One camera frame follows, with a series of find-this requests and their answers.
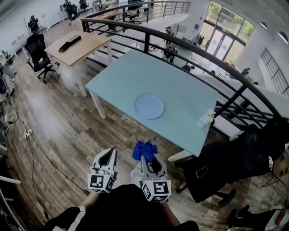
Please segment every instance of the computer monitor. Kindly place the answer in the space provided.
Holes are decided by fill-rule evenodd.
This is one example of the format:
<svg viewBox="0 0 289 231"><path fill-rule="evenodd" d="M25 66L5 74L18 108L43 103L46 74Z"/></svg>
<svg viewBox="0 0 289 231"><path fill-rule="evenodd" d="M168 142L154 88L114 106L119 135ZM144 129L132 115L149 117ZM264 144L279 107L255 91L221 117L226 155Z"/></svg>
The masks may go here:
<svg viewBox="0 0 289 231"><path fill-rule="evenodd" d="M60 5L59 6L59 9L60 9L60 12L62 12L62 11L65 11L65 9L64 9L64 6L63 6L64 4L62 4L62 5Z"/></svg>

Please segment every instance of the black device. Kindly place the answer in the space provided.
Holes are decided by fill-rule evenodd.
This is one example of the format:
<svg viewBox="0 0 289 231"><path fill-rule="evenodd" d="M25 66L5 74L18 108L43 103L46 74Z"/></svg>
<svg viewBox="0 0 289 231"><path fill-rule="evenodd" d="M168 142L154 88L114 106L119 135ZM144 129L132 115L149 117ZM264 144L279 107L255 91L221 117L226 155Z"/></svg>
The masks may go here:
<svg viewBox="0 0 289 231"><path fill-rule="evenodd" d="M81 40L81 36L80 35L75 35L74 37L72 37L71 39L69 39L68 41L65 42L65 44L59 48L59 52L64 52L66 51L69 47L71 47L73 44L75 44L76 42L78 42L79 40Z"/></svg>

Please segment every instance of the glass door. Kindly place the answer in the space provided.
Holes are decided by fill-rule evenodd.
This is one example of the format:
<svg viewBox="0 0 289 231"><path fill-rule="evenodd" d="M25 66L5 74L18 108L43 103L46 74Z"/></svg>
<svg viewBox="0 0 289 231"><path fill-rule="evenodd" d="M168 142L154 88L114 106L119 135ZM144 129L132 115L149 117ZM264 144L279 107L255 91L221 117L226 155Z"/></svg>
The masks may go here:
<svg viewBox="0 0 289 231"><path fill-rule="evenodd" d="M210 44L208 46L208 49L207 49L208 53L210 53L211 55L215 55L216 50L220 46L220 42L221 42L223 36L224 36L223 32L221 32L219 30L215 30L213 37L210 41Z"/></svg>
<svg viewBox="0 0 289 231"><path fill-rule="evenodd" d="M230 38L227 35L224 35L220 46L218 47L218 50L216 51L215 56L219 59L219 60L224 60L224 57L226 56L229 48L231 47L231 44L233 42L233 39Z"/></svg>

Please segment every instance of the power strip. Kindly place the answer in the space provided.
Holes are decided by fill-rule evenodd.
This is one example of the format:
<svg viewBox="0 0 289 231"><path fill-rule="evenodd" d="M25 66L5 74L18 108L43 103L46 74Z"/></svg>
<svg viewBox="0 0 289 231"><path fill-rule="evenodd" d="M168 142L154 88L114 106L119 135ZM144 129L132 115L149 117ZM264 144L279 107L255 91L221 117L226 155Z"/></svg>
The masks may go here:
<svg viewBox="0 0 289 231"><path fill-rule="evenodd" d="M29 130L25 133L24 137L27 139L29 136L31 136L31 134L32 134L32 130L29 129Z"/></svg>

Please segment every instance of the black office chair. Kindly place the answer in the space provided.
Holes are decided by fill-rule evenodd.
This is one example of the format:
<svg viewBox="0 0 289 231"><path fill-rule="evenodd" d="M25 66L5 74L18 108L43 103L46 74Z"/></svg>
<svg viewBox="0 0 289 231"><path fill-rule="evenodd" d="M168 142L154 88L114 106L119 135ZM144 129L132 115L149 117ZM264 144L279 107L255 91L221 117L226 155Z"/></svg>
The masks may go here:
<svg viewBox="0 0 289 231"><path fill-rule="evenodd" d="M80 5L80 8L83 9L84 11L86 11L86 8L89 7L89 5L86 3L86 0L80 0L79 5Z"/></svg>
<svg viewBox="0 0 289 231"><path fill-rule="evenodd" d="M139 2L143 2L143 1L142 0L128 0L128 4L139 3ZM140 8L141 8L141 5L129 6L127 8L127 11L136 10L136 13L134 11L126 13L126 17L131 15L131 17L129 17L130 23L141 24L140 21L137 21L134 19L140 15L140 10L139 10Z"/></svg>
<svg viewBox="0 0 289 231"><path fill-rule="evenodd" d="M67 8L66 12L70 21L73 21L79 17L79 14L77 13L77 6L75 4L72 4L70 8Z"/></svg>
<svg viewBox="0 0 289 231"><path fill-rule="evenodd" d="M229 204L235 197L236 190L233 189L228 194L218 192L227 183L228 168L224 161L225 147L223 142L210 143L203 147L199 157L180 166L184 170L186 185L177 189L177 193L188 188L197 203L216 195L223 198L219 202L220 208Z"/></svg>
<svg viewBox="0 0 289 231"><path fill-rule="evenodd" d="M44 43L44 36L43 34L33 34L27 39L27 44L25 46L26 50L28 51L33 66L30 62L30 59L28 59L27 63L31 66L31 68L34 70L34 72L38 72L42 69L44 69L39 75L38 78L40 79L40 76L44 74L43 82L46 83L45 77L49 71L55 72L55 70L51 69L52 65L50 64L50 60L47 56L47 53L44 51L46 49L45 43Z"/></svg>

